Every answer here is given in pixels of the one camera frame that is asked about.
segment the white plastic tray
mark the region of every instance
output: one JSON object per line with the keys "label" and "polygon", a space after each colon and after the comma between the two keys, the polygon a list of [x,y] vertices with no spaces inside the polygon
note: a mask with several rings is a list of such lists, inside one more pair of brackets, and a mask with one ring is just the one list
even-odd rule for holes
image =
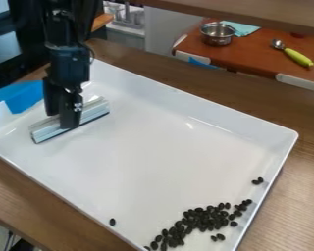
{"label": "white plastic tray", "polygon": [[226,241],[195,231],[176,249],[235,250],[297,133],[100,61],[91,79],[85,101],[104,96],[111,113],[39,145],[27,128],[43,104],[17,117],[0,104],[1,158],[137,249],[184,210],[251,198]]}

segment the stainless steel bowl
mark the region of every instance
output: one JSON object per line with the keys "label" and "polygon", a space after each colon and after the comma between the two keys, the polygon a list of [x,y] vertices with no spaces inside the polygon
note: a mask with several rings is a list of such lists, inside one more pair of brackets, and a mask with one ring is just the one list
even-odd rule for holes
{"label": "stainless steel bowl", "polygon": [[236,30],[218,22],[205,24],[201,27],[202,41],[211,46],[223,46],[232,42]]}

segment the blue cloth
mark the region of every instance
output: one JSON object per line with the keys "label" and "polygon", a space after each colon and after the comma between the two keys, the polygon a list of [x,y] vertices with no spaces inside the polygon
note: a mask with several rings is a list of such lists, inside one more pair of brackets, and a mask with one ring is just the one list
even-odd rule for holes
{"label": "blue cloth", "polygon": [[244,24],[239,24],[239,23],[234,23],[234,22],[229,22],[229,21],[221,21],[221,24],[229,25],[233,27],[234,29],[236,29],[235,36],[238,36],[238,37],[247,36],[248,34],[251,34],[261,28],[258,26],[244,25]]}
{"label": "blue cloth", "polygon": [[0,102],[5,101],[13,114],[19,114],[43,98],[43,81],[14,83],[0,89]]}
{"label": "blue cloth", "polygon": [[205,68],[209,68],[209,69],[218,69],[218,67],[216,67],[216,66],[212,66],[212,65],[207,65],[207,64],[201,63],[201,62],[193,59],[192,57],[189,57],[188,62],[192,63],[192,64],[194,64],[196,66],[200,66],[200,67],[205,67]]}

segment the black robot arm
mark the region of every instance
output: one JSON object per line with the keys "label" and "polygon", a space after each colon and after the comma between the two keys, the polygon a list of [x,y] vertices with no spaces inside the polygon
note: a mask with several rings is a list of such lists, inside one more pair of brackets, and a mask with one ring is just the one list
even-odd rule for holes
{"label": "black robot arm", "polygon": [[44,83],[48,116],[59,114],[60,127],[79,125],[83,100],[81,84],[89,81],[90,49],[84,41],[90,34],[96,0],[41,0],[40,15],[50,68]]}

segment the spoon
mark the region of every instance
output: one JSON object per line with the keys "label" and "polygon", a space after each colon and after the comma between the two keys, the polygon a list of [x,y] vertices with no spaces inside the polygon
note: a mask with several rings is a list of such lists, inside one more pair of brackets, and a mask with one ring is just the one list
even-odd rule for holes
{"label": "spoon", "polygon": [[303,67],[313,67],[314,63],[309,58],[305,57],[304,55],[300,54],[299,52],[286,48],[283,42],[279,39],[273,39],[271,41],[271,45],[278,50],[283,50],[289,57],[295,60],[299,65]]}

